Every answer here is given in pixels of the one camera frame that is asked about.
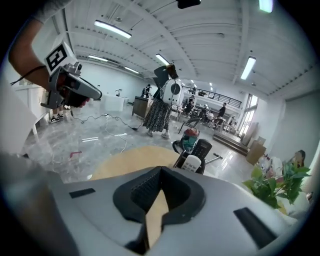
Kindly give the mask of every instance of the window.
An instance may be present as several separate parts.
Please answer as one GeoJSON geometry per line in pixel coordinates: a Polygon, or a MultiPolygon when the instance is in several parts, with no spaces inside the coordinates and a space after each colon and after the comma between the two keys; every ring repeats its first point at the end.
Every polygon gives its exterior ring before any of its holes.
{"type": "Polygon", "coordinates": [[[247,133],[247,131],[251,125],[251,121],[254,118],[254,114],[257,109],[257,106],[258,106],[258,97],[249,94],[246,108],[244,111],[244,115],[243,115],[243,118],[241,120],[241,124],[238,129],[238,131],[240,131],[238,134],[239,136],[247,133]]]}
{"type": "Polygon", "coordinates": [[[258,102],[258,97],[257,97],[257,96],[252,95],[252,97],[251,97],[251,101],[250,101],[250,104],[249,104],[249,108],[251,108],[251,107],[253,107],[253,106],[257,105],[257,102],[258,102]]]}
{"type": "Polygon", "coordinates": [[[248,131],[250,125],[251,125],[251,121],[254,118],[254,114],[255,114],[255,110],[251,110],[251,111],[245,113],[244,122],[243,122],[242,128],[241,128],[241,130],[239,132],[240,136],[242,134],[246,134],[247,133],[247,131],[248,131]]]}

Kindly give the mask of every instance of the white wall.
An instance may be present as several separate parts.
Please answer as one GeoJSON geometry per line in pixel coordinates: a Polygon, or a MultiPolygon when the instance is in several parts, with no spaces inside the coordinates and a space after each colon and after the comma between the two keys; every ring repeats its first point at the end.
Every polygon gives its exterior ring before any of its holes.
{"type": "Polygon", "coordinates": [[[306,154],[309,166],[320,139],[320,92],[286,103],[285,113],[270,155],[285,161],[298,150],[306,154]]]}
{"type": "Polygon", "coordinates": [[[266,147],[266,153],[271,150],[274,143],[274,135],[283,118],[285,106],[282,99],[258,100],[258,106],[252,119],[252,123],[258,123],[258,127],[252,139],[264,138],[263,146],[266,147]]]}
{"type": "Polygon", "coordinates": [[[81,77],[94,86],[100,85],[98,89],[103,94],[116,95],[116,90],[122,89],[121,97],[128,97],[129,102],[135,100],[135,96],[141,96],[141,92],[147,82],[142,78],[130,75],[125,72],[114,70],[98,64],[81,62],[81,77]]]}

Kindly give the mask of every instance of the remote control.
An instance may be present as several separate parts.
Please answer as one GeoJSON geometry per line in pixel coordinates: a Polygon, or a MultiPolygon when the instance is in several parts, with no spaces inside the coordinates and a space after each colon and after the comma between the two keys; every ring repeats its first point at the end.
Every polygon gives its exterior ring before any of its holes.
{"type": "Polygon", "coordinates": [[[195,145],[191,155],[198,157],[200,160],[206,158],[207,154],[211,150],[212,145],[206,139],[200,138],[195,145]]]}
{"type": "Polygon", "coordinates": [[[185,159],[181,169],[186,170],[189,172],[196,172],[196,170],[200,167],[201,160],[196,157],[195,155],[188,155],[188,157],[185,159]]]}

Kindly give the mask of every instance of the wooden table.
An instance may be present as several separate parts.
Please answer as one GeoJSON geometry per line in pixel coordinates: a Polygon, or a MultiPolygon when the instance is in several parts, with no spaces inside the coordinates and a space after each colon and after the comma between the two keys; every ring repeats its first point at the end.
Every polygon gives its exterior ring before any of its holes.
{"type": "MultiPolygon", "coordinates": [[[[143,146],[113,155],[104,161],[94,172],[91,180],[100,180],[125,175],[144,168],[155,166],[172,167],[179,154],[159,146],[143,146]]],[[[146,227],[150,247],[161,234],[161,218],[168,212],[165,195],[161,190],[146,215],[146,227]]]]}

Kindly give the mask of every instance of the staircase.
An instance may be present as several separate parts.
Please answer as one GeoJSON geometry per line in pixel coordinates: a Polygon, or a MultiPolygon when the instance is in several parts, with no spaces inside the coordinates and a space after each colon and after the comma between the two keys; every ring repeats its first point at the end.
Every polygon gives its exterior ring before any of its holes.
{"type": "Polygon", "coordinates": [[[234,139],[232,139],[226,135],[223,135],[220,132],[217,132],[217,131],[214,132],[213,140],[227,146],[228,148],[238,152],[239,154],[241,154],[245,157],[248,154],[248,147],[247,146],[243,145],[241,142],[235,141],[234,139]]]}

